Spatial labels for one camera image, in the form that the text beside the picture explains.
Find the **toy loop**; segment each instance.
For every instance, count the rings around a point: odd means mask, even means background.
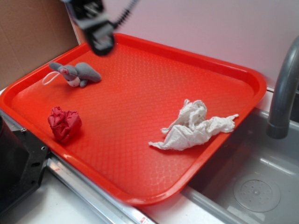
[[[55,75],[52,79],[50,79],[48,82],[45,82],[46,78],[49,77],[49,76],[52,75],[52,74],[56,74],[56,75]],[[50,82],[52,82],[52,81],[53,81],[57,76],[59,76],[59,75],[60,75],[60,73],[57,72],[57,71],[52,71],[52,72],[50,72],[48,75],[45,76],[45,78],[43,78],[42,84],[43,84],[43,85],[47,85],[47,84],[49,84]]]

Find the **sink basin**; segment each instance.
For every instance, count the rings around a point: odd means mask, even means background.
[[[189,187],[249,224],[299,223],[299,124],[267,136],[268,113],[254,109]]]

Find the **white wall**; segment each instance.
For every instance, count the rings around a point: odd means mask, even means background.
[[[103,1],[114,20],[131,0]],[[299,0],[140,0],[117,32],[255,69],[274,88]]]

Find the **sink drain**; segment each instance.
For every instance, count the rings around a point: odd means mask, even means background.
[[[280,190],[272,180],[251,174],[235,183],[234,196],[242,207],[250,211],[266,212],[278,205]]]

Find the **red cloth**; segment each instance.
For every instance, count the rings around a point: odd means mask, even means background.
[[[82,126],[77,111],[62,111],[59,106],[52,108],[48,122],[55,138],[66,143]]]

